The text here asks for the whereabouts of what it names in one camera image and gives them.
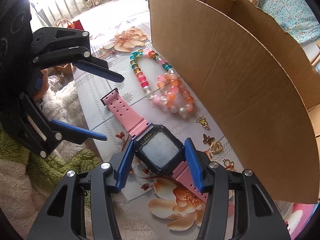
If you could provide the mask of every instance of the printed flower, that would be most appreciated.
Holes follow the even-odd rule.
[[[127,103],[130,103],[133,99],[133,97],[130,93],[125,93],[122,97],[123,97],[124,101],[126,101]]]
[[[116,83],[115,88],[122,89],[124,87],[124,82]]]
[[[130,28],[126,31],[116,34],[114,42],[104,45],[104,49],[114,49],[121,52],[131,52],[135,46],[144,46],[142,42],[147,39],[147,36],[143,34],[142,30],[137,28]]]
[[[184,231],[194,222],[201,226],[205,203],[188,191],[180,183],[169,179],[157,179],[153,185],[159,198],[149,201],[149,212],[156,217],[171,219],[167,228],[173,231]]]

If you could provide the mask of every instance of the metal bolt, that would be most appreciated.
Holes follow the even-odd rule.
[[[216,169],[216,168],[219,167],[219,164],[216,163],[216,162],[210,162],[210,163],[209,163],[209,166],[210,166],[210,168]]]
[[[59,132],[57,132],[57,133],[55,134],[55,138],[56,138],[58,141],[60,141],[60,140],[62,139],[62,134],[59,133]]]
[[[83,53],[83,56],[84,56],[84,57],[90,57],[90,55],[91,55],[91,53],[88,52],[88,51],[85,51],[85,52]]]
[[[250,171],[250,170],[245,170],[245,171],[244,171],[244,174],[245,174],[246,176],[248,176],[248,177],[251,177],[251,176],[253,175],[253,172]]]
[[[47,157],[47,154],[45,153],[45,151],[41,151],[41,152],[40,152],[40,156],[41,156],[42,158],[45,158],[45,157]]]
[[[109,169],[110,168],[110,163],[102,163],[101,164],[101,168],[106,170],[106,169]]]
[[[68,171],[68,172],[67,172],[67,176],[68,176],[68,177],[73,177],[75,174],[76,174],[75,171]]]

